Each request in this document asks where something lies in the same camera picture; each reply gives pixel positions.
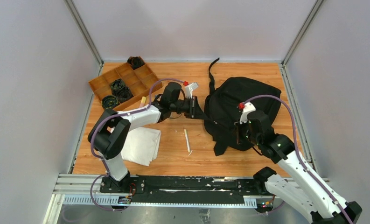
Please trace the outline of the yellow white pen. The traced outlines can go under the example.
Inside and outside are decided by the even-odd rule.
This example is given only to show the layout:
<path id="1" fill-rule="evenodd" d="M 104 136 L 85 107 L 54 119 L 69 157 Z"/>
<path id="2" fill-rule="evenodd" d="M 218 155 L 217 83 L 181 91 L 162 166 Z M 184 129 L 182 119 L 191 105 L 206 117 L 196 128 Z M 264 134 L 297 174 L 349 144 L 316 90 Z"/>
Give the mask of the yellow white pen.
<path id="1" fill-rule="evenodd" d="M 191 147 L 190 147 L 190 142 L 189 142 L 187 129 L 184 129 L 184 135 L 185 135 L 185 140 L 186 140 L 186 145 L 187 145 L 187 151 L 188 151 L 189 154 L 191 154 L 192 150 L 191 150 Z"/>

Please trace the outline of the black backpack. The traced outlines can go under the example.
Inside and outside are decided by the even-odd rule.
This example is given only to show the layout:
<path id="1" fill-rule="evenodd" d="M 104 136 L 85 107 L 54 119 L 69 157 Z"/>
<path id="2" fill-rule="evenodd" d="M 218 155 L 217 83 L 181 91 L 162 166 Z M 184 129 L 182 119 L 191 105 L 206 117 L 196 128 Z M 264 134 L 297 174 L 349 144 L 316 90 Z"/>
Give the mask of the black backpack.
<path id="1" fill-rule="evenodd" d="M 280 98 L 281 93 L 277 87 L 247 77 L 230 77 L 221 86 L 216 87 L 214 76 L 209 73 L 209 95 L 204 103 L 204 113 L 208 119 L 204 121 L 204 128 L 215 142 L 215 156 L 223 155 L 228 147 L 247 151 L 254 146 L 239 134 L 242 115 L 238 108 L 240 103 L 258 95 L 265 95 L 264 98 L 252 100 L 251 103 L 273 122 L 281 103 L 268 95 Z"/>

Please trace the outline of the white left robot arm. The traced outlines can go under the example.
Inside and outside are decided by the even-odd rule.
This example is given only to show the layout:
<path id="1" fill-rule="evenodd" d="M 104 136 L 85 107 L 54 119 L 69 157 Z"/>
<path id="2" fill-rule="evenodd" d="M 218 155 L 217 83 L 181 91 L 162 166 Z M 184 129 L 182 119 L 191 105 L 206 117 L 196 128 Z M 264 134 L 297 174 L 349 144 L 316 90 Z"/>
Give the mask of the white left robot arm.
<path id="1" fill-rule="evenodd" d="M 130 173 L 121 157 L 128 133 L 136 128 L 157 124 L 168 119 L 172 113 L 183 114 L 188 119 L 207 120 L 193 91 L 196 82 L 170 79 L 160 98 L 151 99 L 141 108 L 117 112 L 106 109 L 88 135 L 92 154 L 101 159 L 106 176 L 119 193 L 130 187 Z"/>

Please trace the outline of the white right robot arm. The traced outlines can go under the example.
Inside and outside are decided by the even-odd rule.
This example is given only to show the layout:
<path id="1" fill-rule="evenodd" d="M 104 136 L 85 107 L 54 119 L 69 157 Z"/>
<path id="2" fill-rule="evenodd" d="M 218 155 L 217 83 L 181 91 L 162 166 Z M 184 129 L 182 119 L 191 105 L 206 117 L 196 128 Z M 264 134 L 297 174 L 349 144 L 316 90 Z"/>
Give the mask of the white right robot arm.
<path id="1" fill-rule="evenodd" d="M 285 170 L 298 187 L 287 183 L 270 167 L 254 176 L 256 193 L 273 194 L 296 209 L 311 224 L 355 224 L 361 206 L 348 202 L 312 169 L 299 153 L 293 141 L 272 128 L 269 117 L 260 110 L 243 109 L 236 123 L 238 135 L 257 146 L 260 154 Z"/>

